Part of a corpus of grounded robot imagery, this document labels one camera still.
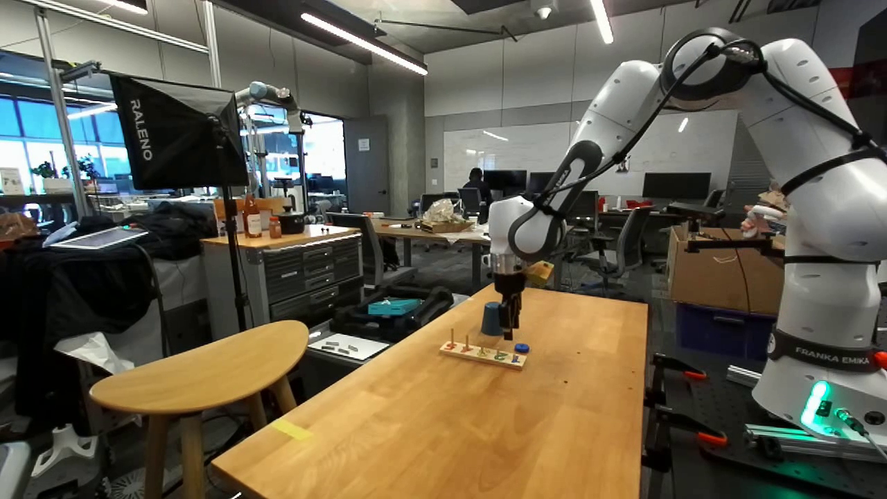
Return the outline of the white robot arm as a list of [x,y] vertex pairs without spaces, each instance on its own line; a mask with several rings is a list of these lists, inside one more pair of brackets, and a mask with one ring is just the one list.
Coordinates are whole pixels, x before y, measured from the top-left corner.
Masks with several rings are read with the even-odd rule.
[[887,368],[874,333],[887,261],[887,155],[802,38],[758,45],[705,28],[661,62],[618,63],[548,185],[492,206],[494,289],[517,310],[528,266],[560,245],[565,206],[625,164],[664,109],[719,101],[733,103],[788,199],[781,299],[754,401],[808,432],[878,444]]

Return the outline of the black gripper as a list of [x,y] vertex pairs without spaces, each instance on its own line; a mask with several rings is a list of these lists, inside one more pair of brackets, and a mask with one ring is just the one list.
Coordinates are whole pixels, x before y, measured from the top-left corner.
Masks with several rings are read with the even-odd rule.
[[494,289],[501,295],[501,326],[517,329],[521,317],[521,292],[528,289],[528,274],[494,274]]

